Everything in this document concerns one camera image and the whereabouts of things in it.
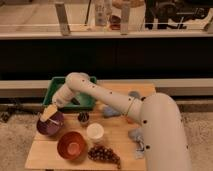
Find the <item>grey object near arm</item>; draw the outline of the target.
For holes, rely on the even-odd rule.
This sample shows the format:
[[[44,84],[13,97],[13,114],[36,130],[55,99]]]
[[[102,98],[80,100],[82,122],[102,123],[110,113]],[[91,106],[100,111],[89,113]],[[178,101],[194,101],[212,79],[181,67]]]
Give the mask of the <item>grey object near arm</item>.
[[[137,98],[137,99],[140,99],[140,98],[141,98],[140,93],[137,92],[137,91],[130,91],[130,92],[128,93],[128,95],[129,95],[129,96],[132,96],[132,97],[135,97],[135,98]]]

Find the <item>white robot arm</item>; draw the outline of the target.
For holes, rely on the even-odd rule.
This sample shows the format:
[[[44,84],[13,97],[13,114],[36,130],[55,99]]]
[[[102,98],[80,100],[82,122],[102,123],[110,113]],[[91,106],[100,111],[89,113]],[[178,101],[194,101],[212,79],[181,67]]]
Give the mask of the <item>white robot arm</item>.
[[[170,96],[157,92],[140,100],[95,84],[86,73],[71,72],[49,108],[65,107],[77,93],[90,95],[141,126],[147,171],[192,171],[180,110]]]

